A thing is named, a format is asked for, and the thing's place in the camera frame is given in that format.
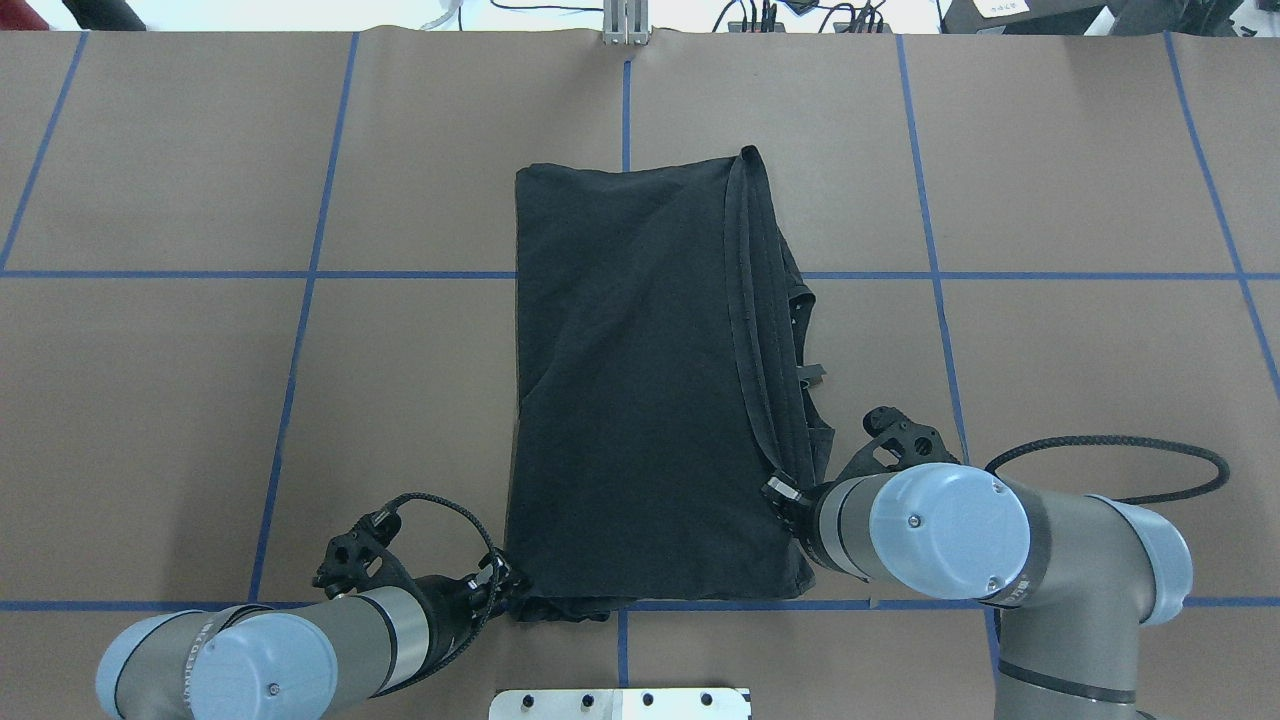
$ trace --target black cable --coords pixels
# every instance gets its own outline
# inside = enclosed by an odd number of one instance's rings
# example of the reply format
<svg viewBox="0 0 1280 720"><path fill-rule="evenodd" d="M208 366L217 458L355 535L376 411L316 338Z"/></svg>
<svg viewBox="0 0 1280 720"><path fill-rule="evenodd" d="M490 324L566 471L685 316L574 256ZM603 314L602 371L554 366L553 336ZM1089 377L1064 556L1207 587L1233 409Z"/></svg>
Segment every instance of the black cable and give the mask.
<svg viewBox="0 0 1280 720"><path fill-rule="evenodd" d="M428 495L425 492L406 492L404 495L397 496L396 500L383 506L383 510L387 510L388 512L396 512L402 505L410 502L411 500L425 500L428 502L443 505L449 510L453 510L458 515L466 518L467 521L470 521L471 525L476 529L476 532L480 533L480 538L484 539L484 546L489 551L489 565L490 568L493 568L493 575L489 578L489 600L485 601L484 610L481 611L480 618L476 620L475 626L471 628L471 633L466 637L466 639L458 643L458 647L453 648L453 651L445 655L444 660L440 660L434 667L431 667L426 673L410 678L408 680L393 688L388 688L375 694L374 697L381 697L387 693L401 691L415 683L425 680L431 675L443 670L449 662L453 662L460 655L462 655L462 651L465 651L467 647L471 646L471 642L476 639L476 635L480 634L480 630L484 629L485 624L493 618L493 609L498 603L498 587L502 584L502 580L504 579L498 566L498 547L493 543L493 538L489 536L489 530L484 529L484 525L480 524L480 519L472 515L470 510L462 507L461 505L453 502L452 500L447 500L438 495Z"/></svg>
<svg viewBox="0 0 1280 720"><path fill-rule="evenodd" d="M827 17L822 18L822 24L818 26L819 33L827 29L827 20L831 19L831 15L833 15L836 10L849 10L849 24L854 24L854 20L858 18L858 8L854 8L852 3L837 3L827 9Z"/></svg>
<svg viewBox="0 0 1280 720"><path fill-rule="evenodd" d="M1213 14L1213 8L1217 5L1217 0L1208 0L1208 5L1204 8L1204 17L1201 18L1201 29L1196 35L1203 36L1204 31L1208 29L1210 15Z"/></svg>
<svg viewBox="0 0 1280 720"><path fill-rule="evenodd" d="M716 17L716 24L712 26L712 32L719 29L721 20L724 19L724 15L728 14L728 9L732 8L735 4L742 5L742 27L746 27L746 4L742 3L742 0L728 0L728 3L726 3L724 6L721 8L721 14Z"/></svg>
<svg viewBox="0 0 1280 720"><path fill-rule="evenodd" d="M1178 452L1180 455L1190 455L1192 457L1199 457L1202 460L1208 460L1217 468L1217 475L1203 484L1174 491L1174 492L1160 492L1156 495L1142 495L1138 497L1121 497L1116 502L1125 502L1128 505L1151 505L1153 502L1171 502L1175 500L1187 500L1190 497L1197 497L1208 492L1213 492L1217 488L1226 484L1228 478L1231 477L1231 468L1226 464L1226 460L1213 452L1212 450L1204 450L1203 447L1197 447L1194 445L1185 445L1181 442L1171 442L1167 439L1157 439L1149 437L1137 437L1137 436L1064 436L1064 437L1051 437L1044 439L1038 439L1034 442L1028 442L1025 445L1019 445L1018 447L1000 454L995 460L987 462L986 470L995 474L996 468L1000 468L1005 462L1014 460L1015 457L1021 457L1029 452L1036 452L1039 450L1048 450L1051 447L1101 447L1101 446L1126 446L1126 447L1149 447L1152 450L1164 450L1167 452Z"/></svg>
<svg viewBox="0 0 1280 720"><path fill-rule="evenodd" d="M838 32L846 32L846 33L860 32L863 28L863 23L870 24L870 15L873 12L874 10L872 10L870 0L867 0L867 3L864 3L863 6L858 9L858 15L852 19L852 22L845 26L845 29Z"/></svg>
<svg viewBox="0 0 1280 720"><path fill-rule="evenodd" d="M498 0L489 0L489 4L502 10L570 10L573 13L603 13L604 8L581 8L577 5L503 5Z"/></svg>

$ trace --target power strip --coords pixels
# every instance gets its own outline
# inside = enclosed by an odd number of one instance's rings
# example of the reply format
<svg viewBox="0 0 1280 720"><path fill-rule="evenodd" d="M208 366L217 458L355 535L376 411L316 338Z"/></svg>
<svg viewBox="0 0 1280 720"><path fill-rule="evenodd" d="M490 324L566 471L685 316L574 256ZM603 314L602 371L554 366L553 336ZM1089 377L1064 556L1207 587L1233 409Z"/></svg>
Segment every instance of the power strip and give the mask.
<svg viewBox="0 0 1280 720"><path fill-rule="evenodd" d="M849 28L849 23L835 23L832 27L836 28L836 32L845 32ZM891 32L893 32L893 31L888 28L888 23L884 23L884 26L881 28L881 33L888 35ZM864 29L860 33L859 32L854 32L851 35L876 35L876 33L870 33L870 32L867 32Z"/></svg>
<svg viewBox="0 0 1280 720"><path fill-rule="evenodd" d="M759 31L760 23L755 23L755 27L756 27L755 35L765 35L765 33L762 33ZM728 31L730 32L745 32L742 29L742 23L740 23L740 22L737 22L737 23L733 23L733 22L728 23ZM771 29L769 32L786 32L786 31L787 31L787 27L785 24L782 24L782 23L774 23L773 29Z"/></svg>

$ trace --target red object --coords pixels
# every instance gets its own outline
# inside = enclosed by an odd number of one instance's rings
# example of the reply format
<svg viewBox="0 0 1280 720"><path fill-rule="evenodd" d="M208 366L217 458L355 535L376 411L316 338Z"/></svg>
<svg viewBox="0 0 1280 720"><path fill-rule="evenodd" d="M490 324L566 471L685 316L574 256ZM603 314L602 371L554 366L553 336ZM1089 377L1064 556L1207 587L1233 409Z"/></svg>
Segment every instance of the red object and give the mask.
<svg viewBox="0 0 1280 720"><path fill-rule="evenodd" d="M27 0L0 0L0 29L49 29L49 23Z"/></svg>

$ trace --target folded black shirt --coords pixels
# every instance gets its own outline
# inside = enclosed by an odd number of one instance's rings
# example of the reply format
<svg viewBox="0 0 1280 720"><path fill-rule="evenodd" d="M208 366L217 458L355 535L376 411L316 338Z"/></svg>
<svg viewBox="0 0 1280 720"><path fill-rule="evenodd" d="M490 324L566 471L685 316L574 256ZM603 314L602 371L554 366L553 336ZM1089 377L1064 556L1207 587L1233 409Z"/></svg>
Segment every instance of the folded black shirt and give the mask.
<svg viewBox="0 0 1280 720"><path fill-rule="evenodd" d="M814 297L759 152L516 177L520 424L506 547L521 620L813 583L760 488L820 480L801 387Z"/></svg>

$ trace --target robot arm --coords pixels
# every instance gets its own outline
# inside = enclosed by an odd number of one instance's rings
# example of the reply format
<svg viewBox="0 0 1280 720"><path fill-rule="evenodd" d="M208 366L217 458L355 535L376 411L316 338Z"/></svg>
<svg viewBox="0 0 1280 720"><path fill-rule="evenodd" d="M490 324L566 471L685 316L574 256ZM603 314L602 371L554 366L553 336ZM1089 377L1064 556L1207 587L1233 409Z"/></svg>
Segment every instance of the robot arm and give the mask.
<svg viewBox="0 0 1280 720"><path fill-rule="evenodd" d="M1000 609L996 720L1149 717L1134 706L1138 628L1172 619L1192 585L1156 512L948 462L765 492L820 565Z"/></svg>
<svg viewBox="0 0 1280 720"><path fill-rule="evenodd" d="M936 430L892 409L864 427L876 441L835 482L800 492L773 478L764 488L814 561L998 609L996 720L1152 719L1134 706L1138 628L1172 619L1190 592L1178 530L1142 507L960 465ZM900 462L881 465L876 447ZM1217 484L1225 462L1220 470ZM397 507L415 498L480 530L489 550L480 573L413 579L404 570L387 546ZM315 720L440 670L522 587L474 515L420 495L333 538L312 584L329 602L131 626L99 667L102 708L118 720Z"/></svg>
<svg viewBox="0 0 1280 720"><path fill-rule="evenodd" d="M407 498L329 542L312 580L328 602L192 610L125 629L99 665L99 703L118 720L314 720L443 669L518 580L479 521L448 501L489 555L462 579L411 578L387 550Z"/></svg>

